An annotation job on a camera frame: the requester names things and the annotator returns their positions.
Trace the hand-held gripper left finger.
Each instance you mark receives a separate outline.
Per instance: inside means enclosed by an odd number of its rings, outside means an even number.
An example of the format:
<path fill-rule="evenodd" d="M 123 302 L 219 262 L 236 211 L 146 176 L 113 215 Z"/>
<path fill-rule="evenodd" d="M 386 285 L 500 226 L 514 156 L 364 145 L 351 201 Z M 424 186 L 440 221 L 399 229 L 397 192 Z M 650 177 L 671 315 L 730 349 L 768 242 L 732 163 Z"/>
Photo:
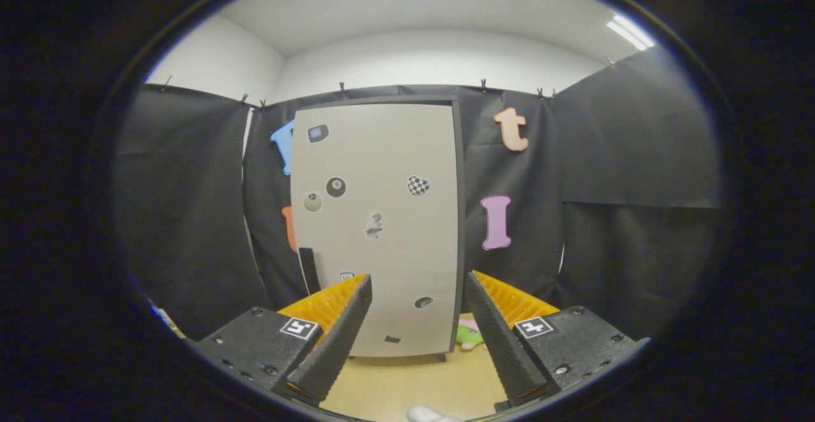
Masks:
<path fill-rule="evenodd" d="M 280 310 L 248 309 L 192 347 L 248 387 L 317 407 L 337 381 L 371 302 L 371 277 L 359 274 Z"/>

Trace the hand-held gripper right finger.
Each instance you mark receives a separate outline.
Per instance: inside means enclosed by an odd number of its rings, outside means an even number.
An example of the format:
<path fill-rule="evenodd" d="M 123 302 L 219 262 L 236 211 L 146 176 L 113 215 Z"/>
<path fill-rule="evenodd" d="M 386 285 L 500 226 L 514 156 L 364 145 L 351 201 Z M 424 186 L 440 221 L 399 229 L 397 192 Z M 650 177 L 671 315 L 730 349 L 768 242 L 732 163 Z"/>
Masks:
<path fill-rule="evenodd" d="M 511 407 L 581 388 L 639 355 L 638 340 L 585 306 L 556 308 L 489 275 L 465 275 L 465 301 Z"/>

